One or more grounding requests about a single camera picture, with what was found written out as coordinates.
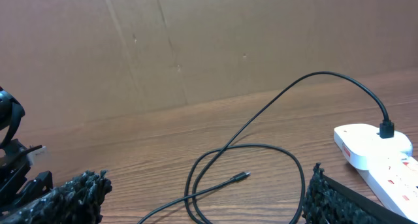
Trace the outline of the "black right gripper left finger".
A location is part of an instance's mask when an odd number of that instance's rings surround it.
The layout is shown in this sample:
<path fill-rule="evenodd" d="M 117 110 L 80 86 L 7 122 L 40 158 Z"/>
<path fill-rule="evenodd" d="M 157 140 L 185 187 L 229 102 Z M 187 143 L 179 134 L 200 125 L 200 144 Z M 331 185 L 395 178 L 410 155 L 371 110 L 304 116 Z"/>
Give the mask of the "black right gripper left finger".
<path fill-rule="evenodd" d="M 98 224 L 112 191 L 106 170 L 85 171 L 60 187 L 1 218 L 1 224 Z"/>

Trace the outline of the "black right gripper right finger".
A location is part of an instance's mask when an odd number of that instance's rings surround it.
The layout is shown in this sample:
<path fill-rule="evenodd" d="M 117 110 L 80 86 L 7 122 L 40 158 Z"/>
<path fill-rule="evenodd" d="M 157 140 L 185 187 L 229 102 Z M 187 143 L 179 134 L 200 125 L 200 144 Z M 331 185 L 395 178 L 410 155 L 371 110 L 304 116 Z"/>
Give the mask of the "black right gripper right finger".
<path fill-rule="evenodd" d="M 320 163 L 306 190 L 302 217 L 315 224 L 414 224 L 324 174 Z"/>

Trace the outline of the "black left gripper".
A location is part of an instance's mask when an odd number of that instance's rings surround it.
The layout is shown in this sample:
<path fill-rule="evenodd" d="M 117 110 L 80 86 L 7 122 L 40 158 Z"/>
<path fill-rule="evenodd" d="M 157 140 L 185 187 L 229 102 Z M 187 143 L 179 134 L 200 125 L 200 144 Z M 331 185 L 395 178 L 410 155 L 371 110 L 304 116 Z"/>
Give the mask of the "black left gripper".
<path fill-rule="evenodd" d="M 28 180 L 26 174 L 33 165 L 31 152 L 41 145 L 26 148 L 14 138 L 22 118 L 23 106 L 10 93 L 1 89 L 1 129 L 6 129 L 1 149 L 1 213 L 11 212 L 47 194 L 53 189 L 52 173 L 41 172 L 35 179 Z"/>

